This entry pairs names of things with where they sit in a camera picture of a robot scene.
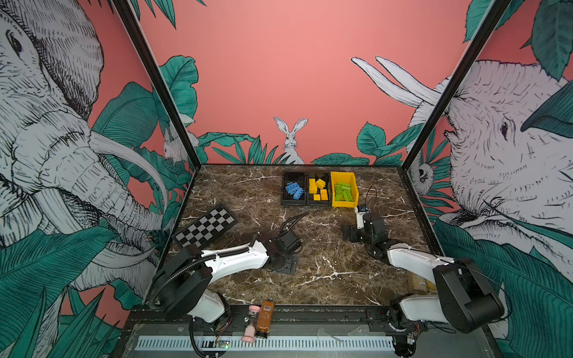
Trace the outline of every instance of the checkerboard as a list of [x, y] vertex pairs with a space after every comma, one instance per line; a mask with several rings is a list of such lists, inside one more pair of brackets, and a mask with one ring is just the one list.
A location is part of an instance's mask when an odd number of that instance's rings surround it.
[[195, 245], [203, 250], [215, 239], [237, 223], [237, 220], [219, 205], [194, 223], [174, 234], [174, 239], [181, 246]]

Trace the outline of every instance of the rabbit ear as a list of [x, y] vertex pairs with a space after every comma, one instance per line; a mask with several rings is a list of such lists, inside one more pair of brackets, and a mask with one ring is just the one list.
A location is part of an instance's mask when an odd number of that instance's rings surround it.
[[299, 119], [299, 121], [295, 124], [295, 127], [292, 129], [292, 132], [293, 132], [293, 133], [298, 132], [298, 131], [301, 130], [307, 123], [308, 123], [308, 119], [306, 119], [306, 118]]
[[285, 134], [288, 134], [288, 125], [286, 125], [285, 121], [280, 119], [279, 117], [274, 117], [274, 121], [277, 123], [278, 129]]

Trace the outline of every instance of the yellow building block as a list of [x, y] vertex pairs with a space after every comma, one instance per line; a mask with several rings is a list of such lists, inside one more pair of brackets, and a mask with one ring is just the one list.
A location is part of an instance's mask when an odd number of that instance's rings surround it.
[[326, 182], [322, 179], [319, 179], [316, 181], [316, 186], [318, 186], [318, 188], [320, 188], [320, 189], [324, 189], [325, 185], [326, 185]]

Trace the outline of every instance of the brown marble surface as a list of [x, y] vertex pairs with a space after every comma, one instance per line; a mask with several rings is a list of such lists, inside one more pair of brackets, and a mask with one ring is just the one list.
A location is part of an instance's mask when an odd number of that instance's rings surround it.
[[[298, 254], [295, 275], [267, 270], [247, 270], [222, 278], [209, 286], [221, 292], [231, 304], [270, 300], [277, 304], [386, 305], [407, 293], [406, 272], [369, 257], [364, 247], [342, 240], [341, 226], [355, 225], [350, 208], [282, 206], [280, 191], [284, 171], [353, 171], [360, 198], [370, 185], [368, 206], [385, 217], [391, 238], [427, 250], [405, 189], [394, 168], [203, 166], [185, 208], [180, 227], [223, 203], [238, 223], [214, 242], [210, 249], [247, 243], [253, 233], [276, 231], [285, 218], [311, 213], [295, 226], [304, 248]], [[179, 251], [172, 243], [167, 259]]]

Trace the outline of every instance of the elephant eye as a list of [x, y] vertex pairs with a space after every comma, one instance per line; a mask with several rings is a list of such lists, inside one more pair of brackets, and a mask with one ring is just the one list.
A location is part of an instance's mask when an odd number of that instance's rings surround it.
[[503, 135], [503, 138], [505, 138], [505, 140], [507, 140], [507, 129], [509, 128], [509, 126], [507, 125], [506, 122], [503, 122], [503, 124], [501, 125], [500, 131], [501, 134]]
[[16, 37], [14, 36], [14, 33], [11, 32], [10, 30], [6, 31], [6, 38], [8, 39], [8, 41], [10, 42], [10, 45], [12, 46], [12, 48], [14, 49], [14, 51], [16, 52], [16, 54], [19, 57], [20, 53], [22, 52], [22, 44], [20, 44], [20, 41], [18, 41], [16, 39]]

